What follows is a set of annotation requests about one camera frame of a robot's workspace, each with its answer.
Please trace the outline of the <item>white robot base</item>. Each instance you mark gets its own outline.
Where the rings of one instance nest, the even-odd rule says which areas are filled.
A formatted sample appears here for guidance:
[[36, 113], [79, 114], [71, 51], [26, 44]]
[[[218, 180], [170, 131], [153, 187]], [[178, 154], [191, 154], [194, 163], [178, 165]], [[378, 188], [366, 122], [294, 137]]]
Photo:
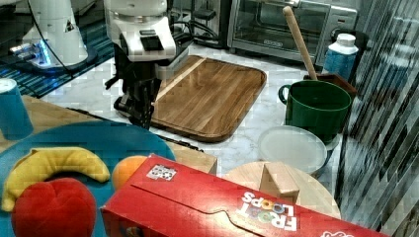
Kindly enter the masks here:
[[39, 71], [74, 72], [91, 64], [97, 51], [85, 44], [72, 0], [28, 0], [34, 25], [9, 52]]

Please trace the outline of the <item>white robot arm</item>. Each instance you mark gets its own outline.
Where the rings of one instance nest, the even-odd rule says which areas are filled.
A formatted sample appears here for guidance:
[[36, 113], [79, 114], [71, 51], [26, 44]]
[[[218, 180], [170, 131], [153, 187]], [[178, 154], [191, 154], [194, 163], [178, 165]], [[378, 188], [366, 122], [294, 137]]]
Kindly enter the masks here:
[[114, 46], [116, 74], [105, 83], [123, 82], [114, 108], [150, 128], [161, 82], [171, 78], [188, 45], [173, 36], [172, 0], [104, 0], [106, 29]]

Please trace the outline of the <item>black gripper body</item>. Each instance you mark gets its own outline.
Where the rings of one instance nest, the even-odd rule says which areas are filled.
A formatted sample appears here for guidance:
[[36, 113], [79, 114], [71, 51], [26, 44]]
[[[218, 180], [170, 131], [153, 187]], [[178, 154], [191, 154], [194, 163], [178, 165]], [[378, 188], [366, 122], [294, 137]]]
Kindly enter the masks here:
[[132, 62], [126, 53], [114, 44], [116, 74], [105, 83], [110, 89], [118, 80], [123, 81], [123, 95], [114, 108], [127, 114], [146, 114], [153, 111], [152, 103], [160, 87], [153, 61]]

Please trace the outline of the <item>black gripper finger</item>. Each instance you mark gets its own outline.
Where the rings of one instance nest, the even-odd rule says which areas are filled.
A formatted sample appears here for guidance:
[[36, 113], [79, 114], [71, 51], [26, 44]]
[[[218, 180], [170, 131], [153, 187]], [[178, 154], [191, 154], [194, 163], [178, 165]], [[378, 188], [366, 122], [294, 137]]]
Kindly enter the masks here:
[[130, 110], [130, 121], [145, 129], [150, 128], [152, 113], [154, 112], [154, 81], [138, 81], [129, 89], [131, 98], [133, 99], [132, 108]]

